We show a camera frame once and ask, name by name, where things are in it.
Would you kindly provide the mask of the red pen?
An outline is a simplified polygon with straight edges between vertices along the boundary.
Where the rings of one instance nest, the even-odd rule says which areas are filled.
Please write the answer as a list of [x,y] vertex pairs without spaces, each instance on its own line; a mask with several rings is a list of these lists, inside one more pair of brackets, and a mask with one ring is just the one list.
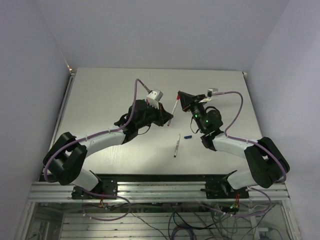
[[[171,112],[172,115],[174,115],[174,113],[175,113],[175,110],[176,110],[176,108],[177,108],[177,105],[178,105],[179,100],[180,100],[180,96],[177,95],[176,101],[175,101],[175,104],[174,104],[174,107],[173,107],[173,110],[172,110],[172,112]],[[168,123],[167,123],[167,126],[168,126],[168,127],[170,126],[170,124],[171,124],[171,122],[172,122],[172,119],[170,119],[170,120],[168,121]]]

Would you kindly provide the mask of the blue pen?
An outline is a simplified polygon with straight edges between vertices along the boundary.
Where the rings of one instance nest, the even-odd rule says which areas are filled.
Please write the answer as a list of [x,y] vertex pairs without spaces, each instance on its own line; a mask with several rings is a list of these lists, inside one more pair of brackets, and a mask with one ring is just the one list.
[[178,155],[180,141],[181,141],[181,134],[178,135],[178,139],[177,139],[177,142],[176,142],[176,145],[175,145],[174,155],[173,155],[174,158],[176,158],[177,155]]

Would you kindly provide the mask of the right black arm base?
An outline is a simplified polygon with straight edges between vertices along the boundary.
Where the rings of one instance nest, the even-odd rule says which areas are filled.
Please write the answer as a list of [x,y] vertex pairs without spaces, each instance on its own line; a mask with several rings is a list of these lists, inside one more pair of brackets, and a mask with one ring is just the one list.
[[246,187],[233,189],[227,182],[228,177],[235,172],[214,175],[214,178],[205,182],[204,188],[201,188],[200,191],[206,194],[207,199],[236,199],[236,197],[248,199],[249,193]]

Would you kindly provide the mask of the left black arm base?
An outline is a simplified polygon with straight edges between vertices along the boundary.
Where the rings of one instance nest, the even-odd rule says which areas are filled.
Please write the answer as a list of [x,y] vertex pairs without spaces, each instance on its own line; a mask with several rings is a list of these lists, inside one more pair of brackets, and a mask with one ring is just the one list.
[[73,200],[115,200],[117,198],[117,182],[109,178],[100,179],[92,171],[82,170],[72,184],[71,197]]

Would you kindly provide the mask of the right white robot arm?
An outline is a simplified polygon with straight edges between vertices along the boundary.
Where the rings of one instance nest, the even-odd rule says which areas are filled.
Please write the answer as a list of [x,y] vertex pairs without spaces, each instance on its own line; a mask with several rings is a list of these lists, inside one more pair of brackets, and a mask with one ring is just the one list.
[[284,183],[290,166],[269,137],[249,140],[231,136],[223,126],[222,115],[214,106],[204,107],[213,96],[222,92],[208,90],[207,94],[192,95],[183,91],[177,93],[183,112],[191,112],[203,146],[215,152],[225,152],[246,160],[247,170],[235,170],[227,174],[221,183],[220,192],[226,198],[233,197],[238,189],[260,186],[268,189],[273,184]]

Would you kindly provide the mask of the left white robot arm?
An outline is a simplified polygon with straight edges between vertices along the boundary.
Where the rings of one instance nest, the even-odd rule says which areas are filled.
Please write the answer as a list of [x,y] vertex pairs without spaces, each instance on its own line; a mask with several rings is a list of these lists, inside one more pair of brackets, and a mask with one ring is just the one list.
[[51,172],[55,182],[68,185],[84,172],[83,165],[88,156],[126,144],[138,135],[139,129],[152,124],[162,127],[173,117],[162,103],[156,108],[145,100],[136,100],[128,113],[123,114],[108,130],[82,138],[68,131],[60,135],[43,159],[44,168]]

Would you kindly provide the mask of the aluminium frame rail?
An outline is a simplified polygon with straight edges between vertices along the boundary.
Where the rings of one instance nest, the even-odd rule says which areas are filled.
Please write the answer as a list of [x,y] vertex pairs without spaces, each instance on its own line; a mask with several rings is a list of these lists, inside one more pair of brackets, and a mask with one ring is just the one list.
[[[168,202],[210,202],[201,189],[204,182],[119,182],[117,195],[132,203],[168,203]],[[57,183],[35,182],[30,188],[27,200],[36,203],[98,203],[98,199],[73,199],[73,186]],[[263,191],[273,201],[290,199],[285,184],[274,184],[269,189],[257,187],[248,189],[248,197],[242,201],[267,201],[260,193]]]

